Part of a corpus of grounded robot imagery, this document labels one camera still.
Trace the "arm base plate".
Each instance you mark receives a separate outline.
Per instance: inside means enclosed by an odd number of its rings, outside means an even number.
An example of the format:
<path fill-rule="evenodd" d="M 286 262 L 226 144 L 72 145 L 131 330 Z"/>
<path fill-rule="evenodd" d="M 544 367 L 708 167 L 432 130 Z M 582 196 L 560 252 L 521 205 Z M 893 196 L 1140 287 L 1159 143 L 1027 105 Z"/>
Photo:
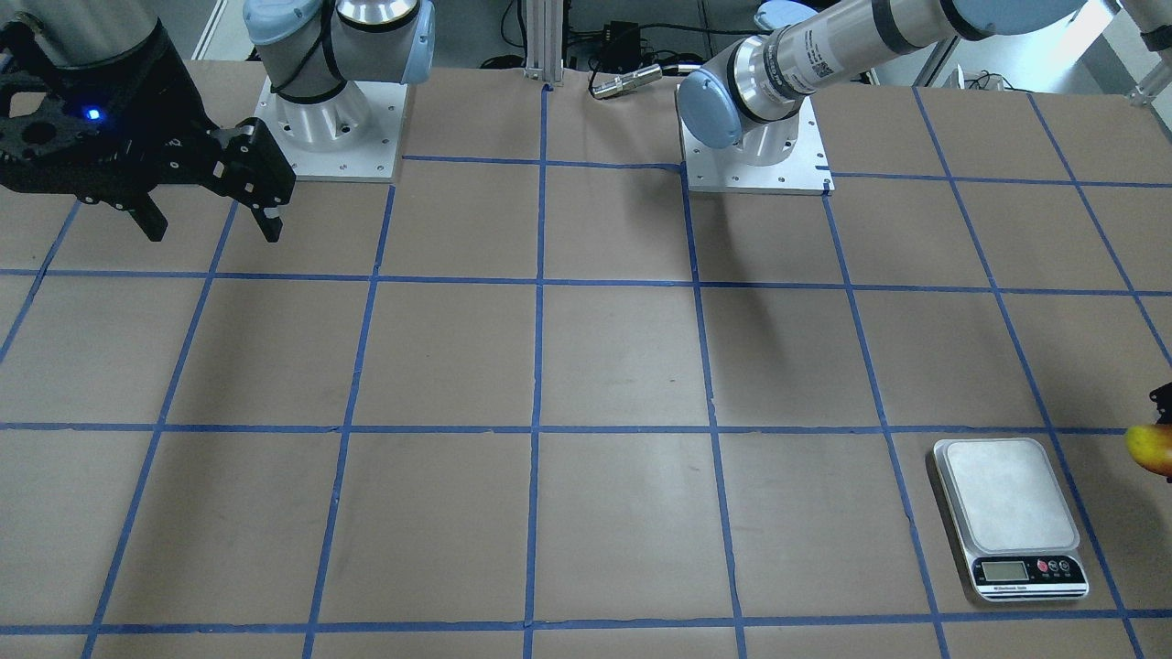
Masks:
<path fill-rule="evenodd" d="M 679 140 L 694 193 L 823 195 L 834 191 L 831 167 L 806 100 L 772 124 L 741 125 L 736 108 L 711 91 L 677 86 Z"/>
<path fill-rule="evenodd" d="M 393 183 L 410 86 L 350 81 L 338 96 L 297 104 L 264 80 L 255 117 L 268 125 L 298 182 Z"/>

